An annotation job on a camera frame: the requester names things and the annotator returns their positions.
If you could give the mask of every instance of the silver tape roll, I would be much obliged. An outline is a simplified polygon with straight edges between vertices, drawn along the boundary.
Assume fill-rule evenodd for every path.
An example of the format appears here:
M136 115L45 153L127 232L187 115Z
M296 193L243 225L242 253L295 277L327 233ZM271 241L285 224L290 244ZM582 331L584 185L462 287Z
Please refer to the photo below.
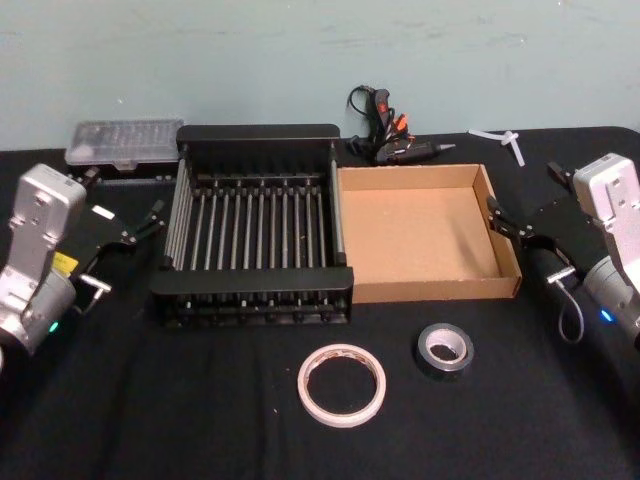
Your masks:
M357 360L367 367L376 382L376 393L369 404L362 410L353 413L331 413L318 406L309 395L309 377L311 372L324 361L336 357L347 357ZM305 410L320 423L335 428L352 428L370 420L380 407L387 391L387 378L380 362L366 350L353 345L339 343L327 345L313 352L304 361L298 373L298 394Z
M455 378L473 360L474 348L469 336L455 325L436 323L425 328L418 338L418 365L439 378Z

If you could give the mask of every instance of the cardboard box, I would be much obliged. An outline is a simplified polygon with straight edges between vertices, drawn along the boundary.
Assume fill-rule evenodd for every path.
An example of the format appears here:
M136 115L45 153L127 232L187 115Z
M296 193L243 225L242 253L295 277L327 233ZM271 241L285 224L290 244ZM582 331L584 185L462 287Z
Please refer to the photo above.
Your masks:
M483 165L339 170L354 303L511 298L522 274L489 229Z

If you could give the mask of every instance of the white sticker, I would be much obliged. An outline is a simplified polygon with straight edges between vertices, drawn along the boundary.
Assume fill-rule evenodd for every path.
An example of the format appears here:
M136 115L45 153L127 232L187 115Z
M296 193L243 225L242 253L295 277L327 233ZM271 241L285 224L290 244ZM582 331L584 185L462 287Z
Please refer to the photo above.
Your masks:
M106 208L102 208L100 205L94 205L91 211L97 213L98 215L102 215L107 220L113 220L113 217L116 216L115 213L110 212Z

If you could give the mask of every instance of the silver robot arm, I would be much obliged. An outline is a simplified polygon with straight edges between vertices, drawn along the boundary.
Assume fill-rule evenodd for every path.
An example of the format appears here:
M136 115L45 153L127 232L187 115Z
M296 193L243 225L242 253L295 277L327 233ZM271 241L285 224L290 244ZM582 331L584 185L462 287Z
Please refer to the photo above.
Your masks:
M0 330L31 355L75 299L73 285L52 263L86 194L82 185L46 165L20 177L9 221L13 238L0 273ZM2 366L0 350L0 370Z
M584 285L640 349L640 185L635 166L610 153L576 171L573 184L609 252L589 271Z

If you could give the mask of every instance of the blue led light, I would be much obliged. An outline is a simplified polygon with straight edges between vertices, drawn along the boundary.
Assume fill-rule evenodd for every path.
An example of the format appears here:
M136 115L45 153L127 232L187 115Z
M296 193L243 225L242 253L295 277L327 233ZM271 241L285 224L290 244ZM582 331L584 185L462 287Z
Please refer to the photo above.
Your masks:
M615 322L615 318L613 317L613 315L611 315L609 312L607 312L606 310L602 309L600 310L600 316L602 316L603 319L605 319L607 322L609 323L613 323Z

